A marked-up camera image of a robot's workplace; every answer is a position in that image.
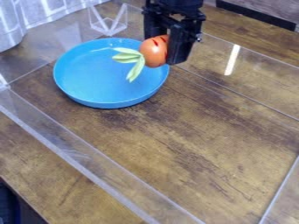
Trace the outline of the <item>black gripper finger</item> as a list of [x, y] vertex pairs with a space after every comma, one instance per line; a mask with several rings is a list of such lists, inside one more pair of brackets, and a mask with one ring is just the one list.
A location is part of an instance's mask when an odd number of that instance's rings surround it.
[[144, 38], [149, 39], [166, 33], [167, 28], [163, 26], [160, 18], [151, 14], [144, 14]]
[[202, 22], [182, 21], [172, 25], [167, 47], [167, 64], [183, 63], [188, 59], [194, 43], [200, 41]]

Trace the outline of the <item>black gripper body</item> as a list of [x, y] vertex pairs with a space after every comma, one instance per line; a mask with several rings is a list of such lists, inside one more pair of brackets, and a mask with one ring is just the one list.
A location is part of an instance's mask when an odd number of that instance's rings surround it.
[[200, 11], [203, 0], [145, 0], [143, 15], [151, 14], [160, 18], [167, 30], [182, 21], [203, 23], [206, 15]]

